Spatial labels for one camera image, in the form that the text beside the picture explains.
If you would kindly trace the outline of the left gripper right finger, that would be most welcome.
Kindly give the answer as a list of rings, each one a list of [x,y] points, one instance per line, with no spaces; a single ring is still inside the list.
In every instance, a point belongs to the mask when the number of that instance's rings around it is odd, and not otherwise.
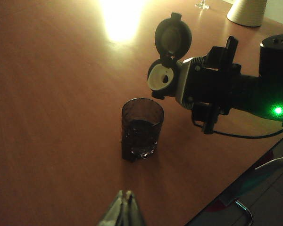
[[[128,226],[145,226],[146,222],[140,211],[138,202],[135,198],[133,191],[126,192],[126,201],[127,201],[127,222]]]

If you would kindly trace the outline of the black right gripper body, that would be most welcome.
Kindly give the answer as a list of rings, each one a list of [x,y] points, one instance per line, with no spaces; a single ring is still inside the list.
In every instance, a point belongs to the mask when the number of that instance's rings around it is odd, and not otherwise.
[[[177,103],[189,110],[196,102],[225,108],[234,79],[241,75],[241,65],[233,63],[237,46],[238,40],[229,36],[224,47],[213,46],[205,56],[178,60]]]

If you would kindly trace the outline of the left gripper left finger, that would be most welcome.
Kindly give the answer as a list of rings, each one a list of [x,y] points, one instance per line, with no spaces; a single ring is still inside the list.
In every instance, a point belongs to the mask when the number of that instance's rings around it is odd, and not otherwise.
[[[122,223],[124,192],[119,190],[106,212],[98,222],[98,226],[119,226]]]

